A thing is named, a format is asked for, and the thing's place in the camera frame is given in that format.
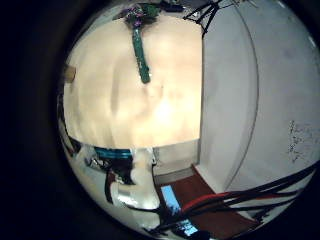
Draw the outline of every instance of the wire bundle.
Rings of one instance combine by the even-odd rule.
[[[290,176],[281,178],[279,180],[267,183],[255,188],[251,188],[245,191],[237,192],[225,192],[219,194],[210,194],[202,196],[198,199],[195,199],[186,205],[184,205],[180,212],[164,220],[155,231],[163,232],[170,229],[178,222],[181,222],[185,219],[191,217],[199,216],[208,212],[233,212],[233,211],[250,211],[250,210],[264,210],[264,209],[273,209],[279,206],[286,205],[294,201],[301,189],[291,192],[279,192],[284,190],[293,184],[301,181],[302,179],[309,176],[311,173],[316,170],[320,161],[311,165],[310,167],[292,174]],[[249,207],[230,207],[235,204],[243,203],[250,200],[259,200],[259,199],[270,199],[270,198],[281,198],[281,197],[291,197],[293,198],[281,201],[273,204],[265,204],[260,206],[249,206]]]

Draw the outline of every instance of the red cable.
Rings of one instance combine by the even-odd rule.
[[[208,200],[208,199],[214,199],[214,198],[217,198],[217,197],[224,197],[226,195],[228,195],[229,192],[224,192],[224,193],[218,193],[218,194],[207,194],[207,195],[203,195],[199,198],[196,198],[190,202],[188,202],[187,204],[185,204],[182,208],[181,208],[181,211],[184,212],[186,211],[187,209],[189,209],[190,207],[193,207],[194,205],[198,204],[198,203],[201,203],[205,200]]]
[[[224,197],[230,193],[234,193],[234,192],[224,192],[224,193],[217,193],[217,194],[207,194],[207,195],[203,195],[201,197],[198,197],[188,203],[186,203],[182,208],[181,208],[181,211],[184,212],[186,210],[188,210],[189,208],[203,202],[203,201],[206,201],[208,199],[214,199],[214,198],[217,198],[217,197]],[[265,196],[261,196],[261,197],[258,197],[258,198],[255,198],[255,200],[263,200],[263,199],[271,199],[271,198],[279,198],[279,197],[282,197],[282,196],[278,196],[277,194],[268,194],[268,195],[265,195]]]

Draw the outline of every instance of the white plastic part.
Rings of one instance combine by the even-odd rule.
[[[152,176],[153,158],[152,149],[134,150],[131,179],[135,185],[113,182],[110,186],[112,201],[116,207],[124,207],[124,204],[149,210],[159,207],[160,200]],[[132,210],[132,214],[141,228],[153,229],[160,224],[156,213]]]
[[[118,182],[111,184],[111,196],[116,205],[125,203],[141,209],[159,207],[160,200],[153,183],[152,158],[153,153],[148,149],[135,150],[131,171],[131,179],[135,185]]]

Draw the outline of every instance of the teal component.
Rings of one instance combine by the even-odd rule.
[[[132,42],[139,74],[144,84],[150,82],[149,67],[144,56],[141,29],[145,24],[156,21],[160,9],[152,4],[135,4],[125,10],[126,22],[132,27]]]
[[[133,41],[134,53],[136,55],[136,59],[138,63],[141,81],[144,84],[146,84],[150,82],[150,75],[149,75],[149,67],[144,57],[140,28],[136,28],[133,30],[132,41]]]

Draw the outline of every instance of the beige paper sheet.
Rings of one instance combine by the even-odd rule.
[[[119,19],[73,49],[76,68],[64,88],[69,136],[104,148],[163,146],[199,138],[202,87],[201,28],[162,16],[143,29],[151,82],[143,84],[132,31]]]

